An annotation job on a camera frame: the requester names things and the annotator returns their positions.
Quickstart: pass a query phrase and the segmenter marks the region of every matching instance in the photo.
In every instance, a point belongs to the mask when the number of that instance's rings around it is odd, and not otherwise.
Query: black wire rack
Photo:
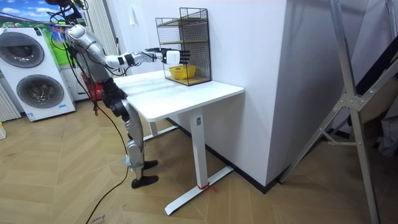
[[[188,65],[163,64],[165,78],[192,86],[211,81],[207,9],[180,8],[180,18],[156,18],[162,48],[189,50]]]

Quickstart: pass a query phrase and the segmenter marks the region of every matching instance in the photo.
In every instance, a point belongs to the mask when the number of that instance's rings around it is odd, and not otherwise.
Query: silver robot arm
[[[83,26],[77,24],[65,31],[65,38],[69,46],[77,49],[81,54],[85,51],[92,61],[100,63],[107,68],[128,68],[144,62],[161,61],[167,64],[186,64],[189,52],[172,49],[147,49],[141,52],[125,53],[121,55],[106,55],[103,46],[96,36]],[[103,81],[107,77],[95,77],[95,81]]]

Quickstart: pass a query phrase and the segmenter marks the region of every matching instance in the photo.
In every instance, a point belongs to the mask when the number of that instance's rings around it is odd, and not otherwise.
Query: red cable
[[[200,187],[200,186],[198,185],[198,188],[199,188],[200,190],[205,190],[205,189],[207,189],[207,188],[210,188],[210,189],[214,190],[214,191],[217,193],[217,190],[216,190],[213,186],[211,186],[210,183],[207,183],[207,184],[204,185],[203,187]]]

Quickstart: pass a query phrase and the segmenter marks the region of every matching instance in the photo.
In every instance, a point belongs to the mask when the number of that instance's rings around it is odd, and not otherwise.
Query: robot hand
[[[166,48],[145,49],[146,52],[155,52],[158,59],[162,59],[162,63],[166,64],[184,64],[186,65],[190,59],[189,50],[173,50]]]

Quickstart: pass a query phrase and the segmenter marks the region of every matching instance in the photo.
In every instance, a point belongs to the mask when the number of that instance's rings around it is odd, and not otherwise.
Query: stacked washer and dryer
[[[40,29],[4,30],[0,70],[31,121],[75,111],[75,102]]]

